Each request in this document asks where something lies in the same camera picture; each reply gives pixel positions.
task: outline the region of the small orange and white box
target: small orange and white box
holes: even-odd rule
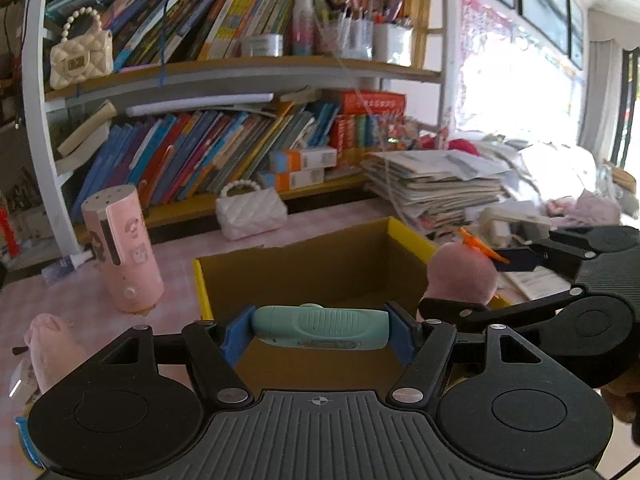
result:
[[[337,163],[338,150],[330,146],[325,148],[305,148],[304,150],[285,150],[269,154],[269,169],[271,173],[275,174],[333,168]]]
[[[306,171],[290,171],[289,173],[270,173],[260,171],[257,174],[258,183],[264,188],[274,187],[280,193],[299,187],[314,186],[324,182],[324,169]]]

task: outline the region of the pink plush toy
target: pink plush toy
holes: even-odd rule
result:
[[[87,358],[84,349],[74,341],[69,325],[52,314],[36,316],[24,333],[24,342],[29,347],[41,393],[51,389]]]
[[[483,305],[491,301],[498,287],[498,271],[486,253],[493,251],[466,232],[464,236],[464,242],[440,246],[429,261],[424,298]],[[420,311],[415,318],[424,321]]]

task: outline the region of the pink cylinder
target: pink cylinder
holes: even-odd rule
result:
[[[155,306],[164,293],[135,186],[103,189],[82,202],[100,273],[116,307],[129,313]]]

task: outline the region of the table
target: table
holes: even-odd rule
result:
[[[146,316],[125,314],[113,307],[95,261],[51,287],[39,275],[7,285],[0,292],[0,478],[33,480],[38,476],[20,449],[14,425],[22,407],[8,398],[11,373],[20,359],[11,355],[11,348],[24,345],[22,335],[35,316],[49,312],[67,320],[76,340],[89,354],[136,324],[149,324],[156,334],[180,332],[200,318],[194,259],[255,246],[283,246],[392,213],[387,202],[375,198],[291,215],[277,231],[235,242],[215,231],[158,244],[154,254],[165,292]]]

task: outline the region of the paper stack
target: paper stack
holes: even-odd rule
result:
[[[371,153],[362,163],[368,189],[428,231],[465,223],[465,209],[498,202],[506,163],[459,150]]]

